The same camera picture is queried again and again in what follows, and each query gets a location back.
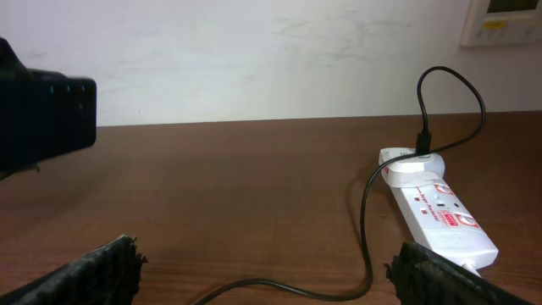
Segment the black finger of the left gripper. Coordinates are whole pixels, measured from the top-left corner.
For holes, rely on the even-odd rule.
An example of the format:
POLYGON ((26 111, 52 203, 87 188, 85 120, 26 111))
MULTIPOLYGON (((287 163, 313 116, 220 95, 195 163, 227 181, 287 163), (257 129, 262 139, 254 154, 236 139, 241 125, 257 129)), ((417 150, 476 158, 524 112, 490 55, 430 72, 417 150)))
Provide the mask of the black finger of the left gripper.
POLYGON ((23 80, 30 79, 31 72, 19 61, 14 50, 4 38, 0 39, 1 80, 23 80))

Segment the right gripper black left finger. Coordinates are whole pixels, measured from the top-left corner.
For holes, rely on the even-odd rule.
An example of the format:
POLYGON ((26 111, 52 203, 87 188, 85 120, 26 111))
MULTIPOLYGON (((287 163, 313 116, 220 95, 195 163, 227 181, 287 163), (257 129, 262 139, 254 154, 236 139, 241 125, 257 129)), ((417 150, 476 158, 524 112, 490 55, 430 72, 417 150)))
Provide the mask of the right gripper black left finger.
POLYGON ((131 305, 147 257, 126 235, 1 296, 2 305, 131 305))

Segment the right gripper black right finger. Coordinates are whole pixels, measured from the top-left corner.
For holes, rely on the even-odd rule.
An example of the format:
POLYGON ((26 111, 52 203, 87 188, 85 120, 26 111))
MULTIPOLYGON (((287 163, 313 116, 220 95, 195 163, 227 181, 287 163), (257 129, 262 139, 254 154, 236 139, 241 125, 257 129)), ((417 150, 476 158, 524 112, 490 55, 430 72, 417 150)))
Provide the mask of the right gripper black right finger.
POLYGON ((405 242, 386 266, 402 305, 529 305, 415 242, 405 242))

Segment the blue Samsung Galaxy smartphone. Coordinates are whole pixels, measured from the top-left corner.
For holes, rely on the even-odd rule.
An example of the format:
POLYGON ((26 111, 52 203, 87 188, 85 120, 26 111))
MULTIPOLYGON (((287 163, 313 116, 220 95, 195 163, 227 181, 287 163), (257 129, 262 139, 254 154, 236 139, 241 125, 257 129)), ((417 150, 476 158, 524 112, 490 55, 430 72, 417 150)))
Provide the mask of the blue Samsung Galaxy smartphone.
POLYGON ((42 73, 1 81, 1 178, 94 145, 97 83, 42 73))

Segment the white USB charger adapter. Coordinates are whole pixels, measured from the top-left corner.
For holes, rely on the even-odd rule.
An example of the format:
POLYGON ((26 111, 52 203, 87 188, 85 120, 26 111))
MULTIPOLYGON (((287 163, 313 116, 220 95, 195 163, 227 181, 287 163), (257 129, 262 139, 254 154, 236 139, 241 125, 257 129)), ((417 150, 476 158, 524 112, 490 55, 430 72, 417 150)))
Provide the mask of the white USB charger adapter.
POLYGON ((439 154, 403 159, 387 165, 382 175, 394 188, 426 186, 441 179, 445 162, 439 154))

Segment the white power strip red switches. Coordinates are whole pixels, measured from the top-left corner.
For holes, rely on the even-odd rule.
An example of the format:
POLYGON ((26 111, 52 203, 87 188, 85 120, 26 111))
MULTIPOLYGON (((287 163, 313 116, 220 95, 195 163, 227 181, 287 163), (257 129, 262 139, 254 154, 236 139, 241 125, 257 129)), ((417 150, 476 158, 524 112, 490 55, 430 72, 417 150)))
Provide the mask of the white power strip red switches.
POLYGON ((473 273, 496 260, 498 248, 444 176, 426 186, 390 189, 416 243, 473 273))

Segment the white wall thermostat panel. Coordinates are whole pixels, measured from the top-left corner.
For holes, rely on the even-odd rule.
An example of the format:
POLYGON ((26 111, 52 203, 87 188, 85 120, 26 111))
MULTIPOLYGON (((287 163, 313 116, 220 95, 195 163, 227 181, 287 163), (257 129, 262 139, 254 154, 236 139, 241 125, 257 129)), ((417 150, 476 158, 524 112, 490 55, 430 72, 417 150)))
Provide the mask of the white wall thermostat panel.
POLYGON ((541 41, 541 0, 471 0, 462 47, 493 47, 541 41))

